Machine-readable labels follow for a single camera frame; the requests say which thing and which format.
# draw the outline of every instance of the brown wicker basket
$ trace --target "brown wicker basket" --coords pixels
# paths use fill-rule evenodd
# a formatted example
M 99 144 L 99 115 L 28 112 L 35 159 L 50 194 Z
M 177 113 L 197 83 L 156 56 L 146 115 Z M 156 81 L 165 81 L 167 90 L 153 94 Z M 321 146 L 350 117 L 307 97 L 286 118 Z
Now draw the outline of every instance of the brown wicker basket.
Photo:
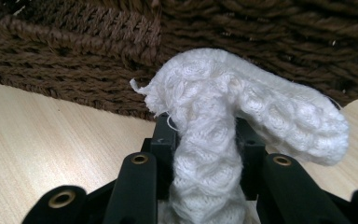
M 172 56 L 218 48 L 341 105 L 358 99 L 358 0 L 0 0 L 0 83 L 150 119 Z

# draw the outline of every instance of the cable knit pattern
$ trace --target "cable knit pattern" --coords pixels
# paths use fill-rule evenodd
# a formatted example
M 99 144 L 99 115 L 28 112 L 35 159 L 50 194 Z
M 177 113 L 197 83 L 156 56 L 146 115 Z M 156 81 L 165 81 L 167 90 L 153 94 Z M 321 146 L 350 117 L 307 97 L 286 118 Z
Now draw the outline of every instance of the cable knit pattern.
M 297 159 L 332 165 L 348 147 L 348 123 L 329 99 L 220 49 L 179 54 L 148 86 L 131 85 L 156 116 L 170 114 L 182 137 L 160 223 L 243 222 L 235 117 Z

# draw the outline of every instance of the light wood surface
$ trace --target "light wood surface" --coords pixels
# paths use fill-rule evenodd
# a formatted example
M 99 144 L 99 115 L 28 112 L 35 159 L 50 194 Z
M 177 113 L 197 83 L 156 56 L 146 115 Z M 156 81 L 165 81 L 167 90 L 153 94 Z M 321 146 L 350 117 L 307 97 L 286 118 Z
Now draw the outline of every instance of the light wood surface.
M 305 164 L 323 188 L 348 200 L 358 189 L 358 101 L 345 108 L 348 155 L 337 166 Z M 117 177 L 155 124 L 0 85 L 0 223 L 20 223 L 47 191 L 92 192 Z

